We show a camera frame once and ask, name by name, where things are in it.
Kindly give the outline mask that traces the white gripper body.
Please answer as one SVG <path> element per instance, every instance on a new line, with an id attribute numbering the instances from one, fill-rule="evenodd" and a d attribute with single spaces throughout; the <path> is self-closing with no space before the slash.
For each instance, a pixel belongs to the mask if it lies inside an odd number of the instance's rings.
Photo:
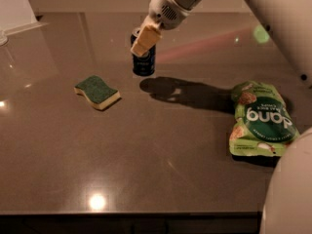
<path id="1" fill-rule="evenodd" d="M 151 0 L 148 15 L 161 29 L 177 28 L 190 14 L 191 0 Z"/>

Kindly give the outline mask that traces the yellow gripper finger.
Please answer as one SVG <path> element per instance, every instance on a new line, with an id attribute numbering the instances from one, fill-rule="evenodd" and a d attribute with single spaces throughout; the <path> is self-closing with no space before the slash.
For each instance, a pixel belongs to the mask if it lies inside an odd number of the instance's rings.
<path id="1" fill-rule="evenodd" d="M 137 56 L 144 56 L 160 39 L 162 33 L 160 25 L 153 18 L 147 16 L 139 28 L 138 37 L 131 47 L 131 52 Z"/>

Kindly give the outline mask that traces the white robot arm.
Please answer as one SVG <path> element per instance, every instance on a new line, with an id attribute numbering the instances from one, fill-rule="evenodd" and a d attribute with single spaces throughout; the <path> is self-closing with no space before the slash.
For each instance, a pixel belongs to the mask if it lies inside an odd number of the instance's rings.
<path id="1" fill-rule="evenodd" d="M 131 52 L 143 56 L 202 0 L 151 0 Z M 312 0 L 244 0 L 306 87 L 312 86 Z M 259 234 L 312 234 L 312 128 L 287 149 L 271 177 Z"/>

